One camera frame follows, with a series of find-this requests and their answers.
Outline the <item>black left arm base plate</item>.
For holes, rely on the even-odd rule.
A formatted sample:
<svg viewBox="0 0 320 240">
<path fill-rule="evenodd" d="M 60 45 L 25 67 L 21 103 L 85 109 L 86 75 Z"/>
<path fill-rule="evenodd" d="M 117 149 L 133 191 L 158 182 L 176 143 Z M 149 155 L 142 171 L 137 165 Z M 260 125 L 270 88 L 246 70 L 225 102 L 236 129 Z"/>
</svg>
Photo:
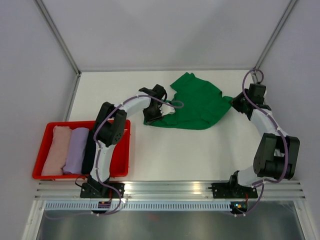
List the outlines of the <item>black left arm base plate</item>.
<svg viewBox="0 0 320 240">
<path fill-rule="evenodd" d="M 85 182 L 81 186 L 80 198 L 83 199 L 119 199 L 125 192 L 125 184 L 111 182 L 108 187 L 98 182 Z"/>
</svg>

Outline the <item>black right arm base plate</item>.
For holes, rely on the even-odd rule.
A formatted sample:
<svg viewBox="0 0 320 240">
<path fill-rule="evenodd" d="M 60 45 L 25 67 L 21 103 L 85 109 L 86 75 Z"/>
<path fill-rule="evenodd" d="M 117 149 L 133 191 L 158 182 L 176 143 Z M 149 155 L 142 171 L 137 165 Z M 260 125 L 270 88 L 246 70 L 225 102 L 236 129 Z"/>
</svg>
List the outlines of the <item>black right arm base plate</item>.
<svg viewBox="0 0 320 240">
<path fill-rule="evenodd" d="M 258 193 L 255 188 L 230 184 L 229 182 L 212 183 L 209 188 L 214 199 L 257 199 Z"/>
</svg>

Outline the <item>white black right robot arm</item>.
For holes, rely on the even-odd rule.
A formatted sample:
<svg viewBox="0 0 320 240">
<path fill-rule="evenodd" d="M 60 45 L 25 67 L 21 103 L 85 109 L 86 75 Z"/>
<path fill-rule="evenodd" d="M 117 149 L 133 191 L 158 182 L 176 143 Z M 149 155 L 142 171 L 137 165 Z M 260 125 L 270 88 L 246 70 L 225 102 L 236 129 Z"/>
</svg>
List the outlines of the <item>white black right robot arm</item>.
<svg viewBox="0 0 320 240">
<path fill-rule="evenodd" d="M 295 174 L 300 140 L 290 136 L 276 122 L 272 109 L 265 104 L 265 93 L 265 85 L 251 83 L 231 101 L 232 107 L 245 114 L 261 135 L 252 166 L 230 176 L 228 192 L 235 198 L 241 197 L 247 187 L 277 184 L 291 180 Z"/>
</svg>

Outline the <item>green t shirt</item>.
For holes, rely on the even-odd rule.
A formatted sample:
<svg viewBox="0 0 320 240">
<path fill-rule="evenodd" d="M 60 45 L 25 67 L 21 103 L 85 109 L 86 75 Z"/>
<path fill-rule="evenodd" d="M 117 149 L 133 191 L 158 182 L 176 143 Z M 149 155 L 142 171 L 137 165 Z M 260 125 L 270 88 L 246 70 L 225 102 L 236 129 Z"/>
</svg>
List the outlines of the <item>green t shirt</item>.
<svg viewBox="0 0 320 240">
<path fill-rule="evenodd" d="M 200 79 L 193 73 L 186 72 L 170 87 L 175 94 L 166 102 L 181 101 L 184 107 L 152 122 L 150 125 L 153 127 L 205 130 L 218 123 L 232 106 L 231 96 L 224 95 L 211 82 Z"/>
</svg>

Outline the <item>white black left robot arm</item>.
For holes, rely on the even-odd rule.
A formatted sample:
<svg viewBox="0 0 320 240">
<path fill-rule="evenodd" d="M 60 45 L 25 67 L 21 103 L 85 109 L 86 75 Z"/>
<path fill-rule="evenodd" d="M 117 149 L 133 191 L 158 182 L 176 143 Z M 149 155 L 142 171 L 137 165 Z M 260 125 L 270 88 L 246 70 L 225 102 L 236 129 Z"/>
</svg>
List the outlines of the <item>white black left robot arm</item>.
<svg viewBox="0 0 320 240">
<path fill-rule="evenodd" d="M 80 197 L 83 199 L 120 199 L 123 197 L 124 184 L 110 182 L 111 161 L 116 145 L 125 134 L 128 117 L 143 112 L 144 120 L 152 123 L 161 120 L 163 101 L 167 100 L 167 92 L 161 85 L 152 89 L 141 88 L 137 95 L 119 104 L 105 102 L 93 127 L 95 157 L 87 182 L 81 186 Z"/>
</svg>

